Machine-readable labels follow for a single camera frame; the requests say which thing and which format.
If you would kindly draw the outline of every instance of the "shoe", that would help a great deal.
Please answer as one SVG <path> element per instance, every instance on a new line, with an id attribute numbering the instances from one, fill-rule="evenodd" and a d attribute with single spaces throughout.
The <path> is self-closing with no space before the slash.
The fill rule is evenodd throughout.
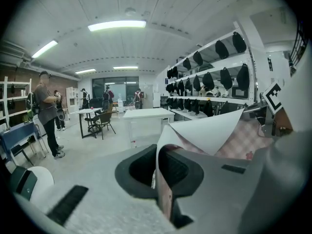
<path id="1" fill-rule="evenodd" d="M 63 158 L 65 153 L 62 151 L 58 151 L 57 154 L 54 156 L 54 159 Z"/>
<path id="2" fill-rule="evenodd" d="M 59 150 L 62 150 L 63 148 L 64 148 L 64 146 L 59 145 L 58 148 L 57 148 L 57 150 L 59 151 Z"/>

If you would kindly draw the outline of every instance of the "ceiling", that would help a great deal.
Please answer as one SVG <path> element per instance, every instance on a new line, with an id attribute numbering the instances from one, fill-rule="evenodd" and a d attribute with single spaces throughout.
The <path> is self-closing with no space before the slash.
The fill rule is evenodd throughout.
<path id="1" fill-rule="evenodd" d="M 29 56 L 55 39 L 58 45 L 32 63 L 68 75 L 122 65 L 138 65 L 141 72 L 156 74 L 197 43 L 229 28 L 231 17 L 221 25 L 207 25 L 238 1 L 26 0 L 3 39 L 22 46 Z M 135 13 L 127 15 L 127 8 Z M 96 32 L 87 28 L 98 22 L 127 19 L 146 20 L 147 26 Z"/>

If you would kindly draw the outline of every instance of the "floor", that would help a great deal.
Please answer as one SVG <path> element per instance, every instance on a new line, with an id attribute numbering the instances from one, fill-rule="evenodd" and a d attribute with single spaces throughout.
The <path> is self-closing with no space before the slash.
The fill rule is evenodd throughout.
<path id="1" fill-rule="evenodd" d="M 65 122 L 65 131 L 56 131 L 57 142 L 59 145 L 64 145 L 63 151 L 65 157 L 54 160 L 52 154 L 46 154 L 44 158 L 39 152 L 40 146 L 38 143 L 34 144 L 37 154 L 34 155 L 30 147 L 26 147 L 25 153 L 30 157 L 30 160 L 35 166 L 43 166 L 47 168 L 55 181 L 61 179 L 62 176 L 68 172 L 74 172 L 78 170 L 86 162 L 95 159 L 100 156 L 121 152 L 131 148 L 128 131 L 125 126 L 125 122 L 122 119 L 123 114 L 116 115 L 115 113 L 111 119 L 111 125 L 113 126 L 116 134 L 109 127 L 103 128 L 104 140 L 102 140 L 101 133 L 97 134 L 95 139 L 92 136 L 81 138 L 79 120 L 77 117 L 71 118 L 70 121 Z M 87 122 L 83 121 L 84 134 L 87 134 Z M 43 136 L 45 145 L 47 148 L 46 135 Z M 19 164 L 25 168 L 31 166 L 26 159 L 19 154 L 17 157 Z M 10 172 L 15 169 L 15 165 L 12 162 L 8 162 L 7 168 Z"/>

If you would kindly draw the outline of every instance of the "ceiling light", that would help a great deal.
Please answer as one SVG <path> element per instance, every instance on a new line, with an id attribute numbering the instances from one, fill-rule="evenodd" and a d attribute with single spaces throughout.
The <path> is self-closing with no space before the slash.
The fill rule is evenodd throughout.
<path id="1" fill-rule="evenodd" d="M 146 21 L 141 20 L 120 20 L 120 21 L 107 21 L 88 26 L 90 31 L 96 31 L 100 29 L 111 29 L 121 27 L 138 27 L 145 28 Z"/>
<path id="2" fill-rule="evenodd" d="M 81 74 L 81 73 L 86 73 L 86 72 L 91 72 L 91 71 L 96 71 L 94 68 L 92 69 L 87 69 L 87 70 L 82 70 L 82 71 L 78 71 L 78 72 L 75 72 L 76 74 Z"/>
<path id="3" fill-rule="evenodd" d="M 113 67 L 113 69 L 137 69 L 137 66 Z"/>
<path id="4" fill-rule="evenodd" d="M 39 56 L 41 56 L 44 52 L 46 52 L 47 50 L 49 50 L 50 48 L 52 48 L 53 46 L 57 45 L 56 41 L 51 41 L 49 42 L 47 45 L 45 45 L 44 47 L 42 47 L 41 49 L 39 49 L 33 56 L 32 58 L 37 58 Z"/>

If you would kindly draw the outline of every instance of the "cap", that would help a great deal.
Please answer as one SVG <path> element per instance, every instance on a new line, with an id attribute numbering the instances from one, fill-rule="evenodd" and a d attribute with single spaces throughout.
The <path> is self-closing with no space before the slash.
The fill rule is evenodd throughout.
<path id="1" fill-rule="evenodd" d="M 40 74 L 39 74 L 39 77 L 42 76 L 42 75 L 48 75 L 49 78 L 52 76 L 50 73 L 48 73 L 47 71 L 42 71 Z"/>

